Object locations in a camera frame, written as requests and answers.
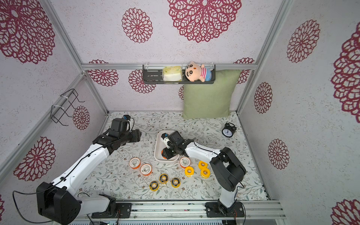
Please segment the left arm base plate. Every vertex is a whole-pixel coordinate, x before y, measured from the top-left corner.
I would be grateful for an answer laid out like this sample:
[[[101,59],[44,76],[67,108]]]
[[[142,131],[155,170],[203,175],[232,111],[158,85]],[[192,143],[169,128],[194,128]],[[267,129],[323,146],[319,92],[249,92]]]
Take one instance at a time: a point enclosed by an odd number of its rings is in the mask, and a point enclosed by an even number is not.
[[[130,218],[131,210],[132,210],[131,203],[116,203],[116,205],[110,206],[104,212],[92,213],[91,218],[96,218],[96,219]]]

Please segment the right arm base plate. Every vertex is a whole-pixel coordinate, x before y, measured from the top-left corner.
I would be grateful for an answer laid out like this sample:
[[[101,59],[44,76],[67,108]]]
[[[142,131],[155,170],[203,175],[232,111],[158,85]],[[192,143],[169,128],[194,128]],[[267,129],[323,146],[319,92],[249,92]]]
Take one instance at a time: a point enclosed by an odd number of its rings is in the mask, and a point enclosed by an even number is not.
[[[244,218],[246,214],[243,204],[238,201],[235,201],[230,208],[225,207],[220,201],[206,202],[205,208],[208,218]]]

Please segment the white plastic storage box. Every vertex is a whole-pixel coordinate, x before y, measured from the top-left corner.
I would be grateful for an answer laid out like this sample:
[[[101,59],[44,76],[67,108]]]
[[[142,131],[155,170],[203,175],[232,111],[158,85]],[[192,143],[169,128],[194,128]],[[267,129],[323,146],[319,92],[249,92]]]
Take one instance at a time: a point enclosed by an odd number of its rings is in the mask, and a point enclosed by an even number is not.
[[[179,155],[176,155],[170,159],[166,159],[161,155],[162,150],[166,147],[161,136],[164,133],[171,134],[173,132],[174,132],[174,130],[162,130],[157,134],[155,150],[154,150],[154,158],[156,159],[156,161],[161,162],[161,163],[166,163],[166,164],[178,162]]]

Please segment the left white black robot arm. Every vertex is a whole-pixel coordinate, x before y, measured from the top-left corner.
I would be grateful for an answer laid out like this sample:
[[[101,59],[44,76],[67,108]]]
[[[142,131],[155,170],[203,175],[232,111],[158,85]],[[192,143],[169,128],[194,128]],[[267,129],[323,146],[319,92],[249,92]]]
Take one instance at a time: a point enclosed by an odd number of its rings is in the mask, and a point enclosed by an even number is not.
[[[136,129],[120,136],[102,134],[89,149],[62,175],[51,183],[43,182],[36,190],[39,215],[62,225],[68,225],[78,216],[99,213],[108,217],[116,214],[116,200],[108,195],[77,197],[77,191],[91,172],[115,150],[126,143],[141,140]]]

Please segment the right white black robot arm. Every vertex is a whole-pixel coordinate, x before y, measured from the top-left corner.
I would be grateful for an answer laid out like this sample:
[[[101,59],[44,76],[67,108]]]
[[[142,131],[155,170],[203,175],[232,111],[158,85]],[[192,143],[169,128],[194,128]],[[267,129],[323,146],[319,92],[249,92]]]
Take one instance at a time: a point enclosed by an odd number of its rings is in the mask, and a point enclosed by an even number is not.
[[[167,143],[161,155],[170,159],[176,155],[196,158],[211,166],[213,174],[222,187],[217,205],[222,213],[230,213],[236,202],[238,187],[246,174],[246,169],[231,149],[221,150],[202,146],[193,140],[186,140],[181,144]]]

